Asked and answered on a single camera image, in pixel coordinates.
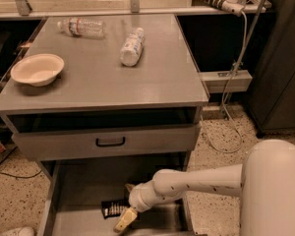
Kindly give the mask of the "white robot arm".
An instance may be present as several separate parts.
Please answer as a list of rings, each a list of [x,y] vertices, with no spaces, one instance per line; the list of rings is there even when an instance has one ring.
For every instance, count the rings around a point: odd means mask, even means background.
[[[240,199],[240,236],[295,236],[295,146],[283,140],[255,144],[241,164],[190,172],[161,169],[152,179],[129,185],[129,207],[114,231],[188,191]]]

